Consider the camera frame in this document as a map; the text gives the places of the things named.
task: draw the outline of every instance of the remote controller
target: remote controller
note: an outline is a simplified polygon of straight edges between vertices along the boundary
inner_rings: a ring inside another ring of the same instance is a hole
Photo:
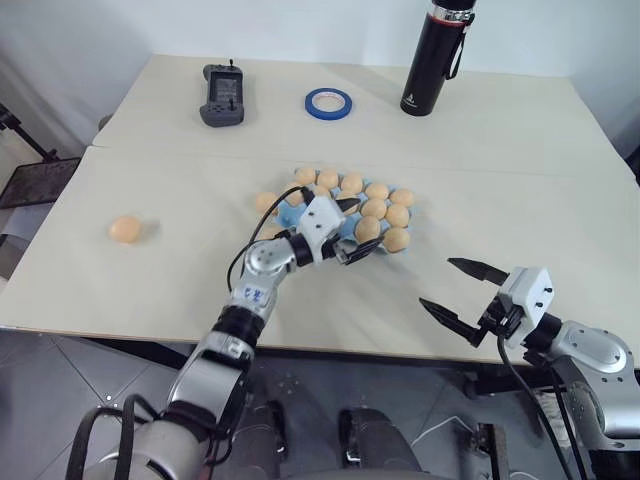
[[[202,69],[207,89],[207,103],[200,107],[200,116],[210,127],[237,125],[244,120],[242,105],[242,70],[229,65],[205,65]]]

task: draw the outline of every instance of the blue tape roll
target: blue tape roll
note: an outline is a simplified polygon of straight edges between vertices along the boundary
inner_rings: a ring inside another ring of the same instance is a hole
[[[320,110],[313,104],[313,100],[317,96],[330,96],[335,98],[340,98],[344,105],[339,110],[327,111]],[[338,90],[337,88],[316,88],[315,90],[309,92],[309,94],[304,99],[304,108],[307,109],[309,114],[313,115],[320,120],[340,120],[341,118],[346,117],[351,111],[351,105],[353,102],[351,101],[351,97],[344,93],[342,90]]]

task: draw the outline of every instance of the egg tray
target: egg tray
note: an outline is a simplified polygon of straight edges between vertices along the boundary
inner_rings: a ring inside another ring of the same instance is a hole
[[[316,176],[319,174],[320,174],[320,170],[316,170]],[[343,174],[338,174],[338,185],[342,183],[343,177],[344,177]],[[342,240],[348,240],[350,242],[355,243],[356,245],[359,245],[358,241],[356,240],[355,229],[358,221],[362,218],[362,214],[360,213],[360,208],[362,207],[362,205],[364,205],[364,203],[367,200],[369,200],[369,197],[364,193],[364,190],[366,190],[367,187],[372,183],[373,182],[368,178],[362,179],[363,191],[356,195],[356,197],[360,199],[360,204],[358,205],[358,210],[355,213],[352,213],[351,215],[347,215],[347,220],[344,222],[344,225],[342,225],[342,227],[340,228],[339,235]],[[309,188],[309,190],[313,191],[313,187],[315,187],[316,184],[310,183],[305,186]],[[394,192],[394,190],[400,187],[396,187],[394,185],[387,185],[387,188],[389,189],[389,195],[391,195]],[[333,198],[336,198],[341,191],[342,189],[340,187],[332,188],[330,190],[331,196]],[[387,208],[389,208],[389,205],[391,205],[393,202],[389,200],[389,198],[386,198],[384,203],[387,205]],[[278,215],[276,215],[275,217],[275,222],[278,225],[280,225],[282,228],[297,227],[298,223],[300,223],[300,217],[302,216],[306,208],[307,206],[304,203],[301,203],[300,205],[297,205],[294,207],[290,205],[289,202],[287,202],[286,200],[283,200],[278,204]],[[407,210],[409,210],[409,224],[404,228],[408,232],[411,232],[412,230],[411,218],[413,217],[413,207],[408,207]],[[381,235],[384,235],[384,233],[390,228],[391,228],[391,225],[389,224],[389,222],[387,222],[386,219],[383,218],[382,220],[380,220]],[[387,254],[390,253],[382,243],[378,245],[377,249]]]

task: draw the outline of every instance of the table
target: table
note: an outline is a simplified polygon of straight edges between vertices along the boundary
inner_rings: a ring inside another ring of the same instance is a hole
[[[281,189],[300,165],[89,148],[0,296],[2,323],[85,336],[199,339],[227,299],[226,267],[258,220],[254,195]],[[608,187],[591,176],[358,159],[333,166],[416,192],[411,249],[349,267],[300,269],[283,282],[262,345],[496,362],[492,341],[473,349],[417,301],[433,299],[475,323],[495,286],[445,261],[463,256],[504,270],[549,267],[553,313],[606,325],[640,351],[640,201],[631,181],[612,177]],[[125,213],[147,226],[139,244],[118,245],[106,235]]]
[[[321,163],[632,178],[566,78],[463,72],[435,111],[399,108],[406,68],[236,59],[245,121],[212,129],[200,119],[202,67],[227,59],[155,55],[94,145]],[[339,122],[306,113],[318,87],[347,92]]]
[[[196,341],[227,299],[254,195],[296,167],[331,165],[416,192],[410,251],[296,272],[261,345],[497,362],[491,341],[473,349],[417,302],[475,323],[495,287],[445,261],[464,256],[549,267],[553,313],[607,325],[640,352],[638,189],[568,80],[464,73],[415,118],[397,105],[403,68],[237,60],[246,120],[212,129],[198,115],[201,69],[220,61],[151,59],[0,296],[2,324]],[[318,86],[347,91],[352,113],[310,117],[304,95]],[[106,236],[125,213],[145,222],[138,245]]]

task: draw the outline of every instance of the brown egg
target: brown egg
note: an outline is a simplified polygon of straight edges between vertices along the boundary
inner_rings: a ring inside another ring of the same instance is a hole
[[[267,225],[258,234],[258,240],[271,240],[278,233],[280,233],[284,228],[280,225]]]
[[[392,227],[406,227],[409,225],[409,210],[404,205],[393,203],[389,205],[384,218]]]
[[[273,192],[262,192],[256,195],[256,212],[260,215],[264,215],[269,207],[278,199],[278,196]],[[273,215],[278,214],[278,209],[273,211]]]
[[[380,236],[380,222],[376,217],[362,217],[355,231],[358,243],[368,242]]]
[[[344,192],[360,193],[362,191],[362,177],[357,173],[347,173],[342,178],[340,188]]]
[[[313,187],[313,194],[319,197],[331,198],[331,192],[324,188],[322,185],[316,185],[315,187]]]
[[[316,182],[316,171],[311,167],[302,167],[296,170],[296,182],[300,185],[309,185]]]
[[[336,188],[338,186],[338,172],[331,168],[327,168],[321,171],[320,175],[318,175],[317,183],[327,190]]]
[[[342,191],[336,196],[336,200],[342,200],[343,198],[358,198],[357,195],[354,195],[351,192]],[[355,204],[353,207],[344,212],[345,215],[353,215],[358,211],[359,203]]]
[[[300,184],[296,183],[296,182],[291,182],[291,183],[287,183],[287,186],[284,187],[284,190],[282,190],[282,193],[286,192],[287,190],[289,190],[290,188],[293,187],[299,187]],[[300,190],[298,190],[297,192],[293,192],[290,193],[287,198],[285,198],[285,200],[287,201],[287,203],[289,205],[291,205],[292,207],[297,207],[298,205],[300,205],[303,201],[302,198],[302,193],[300,192]]]
[[[109,236],[119,243],[134,243],[142,231],[142,223],[136,217],[118,217],[109,227]]]
[[[389,253],[397,253],[409,246],[411,235],[404,228],[393,227],[384,232],[382,244]]]
[[[372,183],[364,191],[369,198],[384,200],[389,196],[389,188],[384,183]]]
[[[384,200],[371,198],[364,202],[360,209],[360,213],[363,217],[371,216],[376,217],[378,220],[382,220],[387,213],[387,205],[384,203]]]
[[[399,203],[400,205],[404,205],[405,207],[410,207],[415,201],[413,192],[411,190],[407,190],[406,188],[399,188],[398,190],[394,190],[389,198],[393,203]]]

